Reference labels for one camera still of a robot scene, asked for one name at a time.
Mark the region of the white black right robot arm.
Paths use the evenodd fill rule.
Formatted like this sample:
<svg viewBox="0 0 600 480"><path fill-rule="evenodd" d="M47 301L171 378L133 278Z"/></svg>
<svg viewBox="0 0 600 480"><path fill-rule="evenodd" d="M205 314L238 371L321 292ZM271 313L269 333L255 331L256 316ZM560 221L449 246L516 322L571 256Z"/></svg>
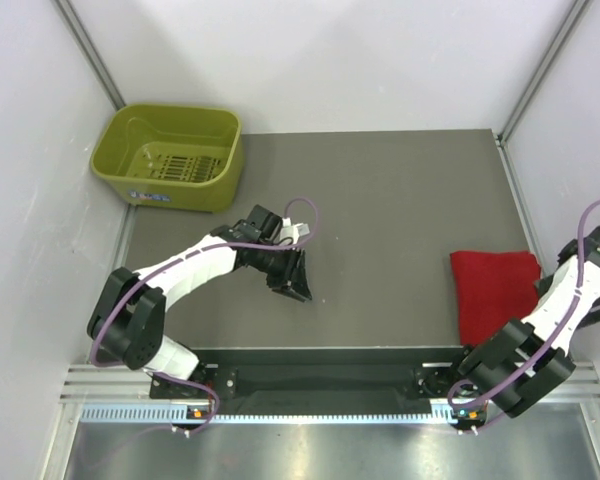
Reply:
<svg viewBox="0 0 600 480"><path fill-rule="evenodd" d="M570 241L536 290L538 304L523 319L465 347L448 367L416 369L419 396L449 400L456 429L486 425L489 403L515 418L572 375L574 333L600 322L600 226Z"/></svg>

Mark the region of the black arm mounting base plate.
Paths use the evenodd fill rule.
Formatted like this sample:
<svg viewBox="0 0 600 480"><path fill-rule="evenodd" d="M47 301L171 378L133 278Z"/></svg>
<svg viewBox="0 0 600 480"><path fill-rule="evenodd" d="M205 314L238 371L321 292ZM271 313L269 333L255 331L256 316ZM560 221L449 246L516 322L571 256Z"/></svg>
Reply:
<svg viewBox="0 0 600 480"><path fill-rule="evenodd" d="M466 350L443 347L203 349L195 381L220 413L416 413L446 395Z"/></svg>

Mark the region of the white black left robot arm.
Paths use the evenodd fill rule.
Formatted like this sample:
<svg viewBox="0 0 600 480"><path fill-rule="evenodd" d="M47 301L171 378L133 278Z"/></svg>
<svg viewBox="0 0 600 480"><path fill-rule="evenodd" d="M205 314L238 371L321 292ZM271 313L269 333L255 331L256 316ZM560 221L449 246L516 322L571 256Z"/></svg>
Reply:
<svg viewBox="0 0 600 480"><path fill-rule="evenodd" d="M312 235L310 225L256 205L246 218L213 229L154 266L117 268L108 276L87 325L91 364L143 371L189 397L208 390L199 357L164 332L170 308L242 268L263 273L267 287L277 294L311 300L303 246Z"/></svg>

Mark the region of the red t shirt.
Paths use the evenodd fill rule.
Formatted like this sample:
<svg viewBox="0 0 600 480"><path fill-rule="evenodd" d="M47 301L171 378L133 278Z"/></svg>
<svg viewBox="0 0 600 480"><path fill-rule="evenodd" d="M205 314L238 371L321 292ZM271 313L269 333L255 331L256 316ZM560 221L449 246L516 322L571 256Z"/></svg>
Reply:
<svg viewBox="0 0 600 480"><path fill-rule="evenodd" d="M458 309L460 342L477 346L514 318L535 308L534 283L541 267L528 251L450 254Z"/></svg>

